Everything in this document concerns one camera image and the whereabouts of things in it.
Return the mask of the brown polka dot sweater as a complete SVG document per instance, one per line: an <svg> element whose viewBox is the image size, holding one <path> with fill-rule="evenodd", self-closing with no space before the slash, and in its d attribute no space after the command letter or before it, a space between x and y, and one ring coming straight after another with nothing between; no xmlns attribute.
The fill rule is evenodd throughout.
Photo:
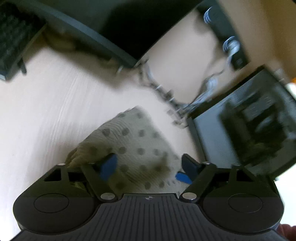
<svg viewBox="0 0 296 241"><path fill-rule="evenodd" d="M65 161L69 168L96 163L108 154L117 156L115 172L107 183L116 195L175 193L188 184L176 179L181 158L173 151L151 118L139 107L119 113L94 130Z"/></svg>

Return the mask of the white glass-sided computer case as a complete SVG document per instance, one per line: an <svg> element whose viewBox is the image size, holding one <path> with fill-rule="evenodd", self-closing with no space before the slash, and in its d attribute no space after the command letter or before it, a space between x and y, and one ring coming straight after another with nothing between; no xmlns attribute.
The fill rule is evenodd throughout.
<svg viewBox="0 0 296 241"><path fill-rule="evenodd" d="M295 164L295 99L266 66L187 119L200 161L275 179Z"/></svg>

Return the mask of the black curved monitor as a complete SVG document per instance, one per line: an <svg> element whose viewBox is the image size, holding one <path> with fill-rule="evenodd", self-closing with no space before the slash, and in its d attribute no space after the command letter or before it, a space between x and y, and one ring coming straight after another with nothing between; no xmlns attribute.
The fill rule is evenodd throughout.
<svg viewBox="0 0 296 241"><path fill-rule="evenodd" d="M132 68L200 1L14 1L57 32Z"/></svg>

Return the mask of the black keyboard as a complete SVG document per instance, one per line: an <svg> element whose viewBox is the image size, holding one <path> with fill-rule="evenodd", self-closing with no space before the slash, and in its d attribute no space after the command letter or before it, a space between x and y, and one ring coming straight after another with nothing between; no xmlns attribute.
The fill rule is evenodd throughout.
<svg viewBox="0 0 296 241"><path fill-rule="evenodd" d="M23 55L45 27L36 14L1 1L1 80L10 80L19 69L27 74Z"/></svg>

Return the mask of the black wall power strip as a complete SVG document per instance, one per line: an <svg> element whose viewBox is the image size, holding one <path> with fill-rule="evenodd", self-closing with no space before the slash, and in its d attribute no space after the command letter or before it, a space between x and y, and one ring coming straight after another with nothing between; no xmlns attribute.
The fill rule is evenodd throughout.
<svg viewBox="0 0 296 241"><path fill-rule="evenodd" d="M229 45L233 41L239 43L238 51L231 57L231 64L234 70L242 69L248 64L248 58L239 35L236 33L230 22L229 16L222 9L218 1L201 1L197 6L198 12L203 17L204 22L212 29L222 44L222 49L229 54Z"/></svg>

